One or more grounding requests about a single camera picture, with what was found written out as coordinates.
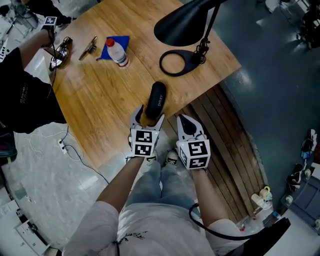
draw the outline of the forearm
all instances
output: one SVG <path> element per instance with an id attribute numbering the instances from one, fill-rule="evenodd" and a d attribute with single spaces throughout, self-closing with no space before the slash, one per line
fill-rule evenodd
<path id="1" fill-rule="evenodd" d="M 203 224 L 208 227 L 217 220 L 229 219 L 228 213 L 204 170 L 192 171 L 196 196 Z"/>
<path id="2" fill-rule="evenodd" d="M 120 213 L 128 199 L 130 190 L 143 161 L 143 157 L 130 159 L 110 184 L 101 192 L 96 201 L 106 202 Z"/>
<path id="3" fill-rule="evenodd" d="M 50 45 L 51 40 L 49 38 L 48 31 L 45 29 L 40 30 L 29 40 L 25 41 L 19 46 L 22 68 L 25 69 L 37 51 L 46 45 Z"/>

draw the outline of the bottle label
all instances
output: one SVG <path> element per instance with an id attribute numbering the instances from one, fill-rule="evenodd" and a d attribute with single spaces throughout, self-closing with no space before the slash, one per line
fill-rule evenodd
<path id="1" fill-rule="evenodd" d="M 125 67 L 129 63 L 129 59 L 126 54 L 124 54 L 119 59 L 114 59 L 114 62 L 121 68 Z"/>

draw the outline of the white t-shirt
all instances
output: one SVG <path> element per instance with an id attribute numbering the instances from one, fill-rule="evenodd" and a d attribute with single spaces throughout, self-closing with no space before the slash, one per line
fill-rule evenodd
<path id="1" fill-rule="evenodd" d="M 241 236 L 229 219 L 220 219 L 209 228 L 225 235 Z M 119 215 L 113 206 L 98 201 L 83 217 L 62 255 L 214 256 L 225 255 L 242 243 L 203 232 L 192 222 L 188 210 L 179 206 L 135 203 Z"/>

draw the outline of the desk lamp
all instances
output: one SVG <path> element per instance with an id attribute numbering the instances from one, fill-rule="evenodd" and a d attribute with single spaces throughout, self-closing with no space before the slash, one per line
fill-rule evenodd
<path id="1" fill-rule="evenodd" d="M 154 26 L 154 35 L 162 43 L 169 46 L 190 46 L 198 42 L 204 35 L 208 10 L 214 11 L 200 44 L 195 52 L 174 49 L 165 52 L 159 60 L 160 69 L 171 77 L 182 76 L 206 62 L 206 53 L 209 50 L 208 36 L 216 19 L 220 4 L 225 0 L 193 0 L 160 19 Z M 178 73 L 170 73 L 162 66 L 165 56 L 176 54 L 183 58 L 184 68 Z"/>

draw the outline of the wooden floor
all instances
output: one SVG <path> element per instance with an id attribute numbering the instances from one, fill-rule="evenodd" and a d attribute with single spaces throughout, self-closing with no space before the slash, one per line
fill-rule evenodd
<path id="1" fill-rule="evenodd" d="M 177 137 L 179 114 L 200 122 L 210 140 L 208 176 L 230 219 L 254 216 L 257 206 L 251 195 L 259 193 L 264 181 L 247 134 L 221 87 L 216 85 L 168 118 L 162 128 L 169 138 Z"/>

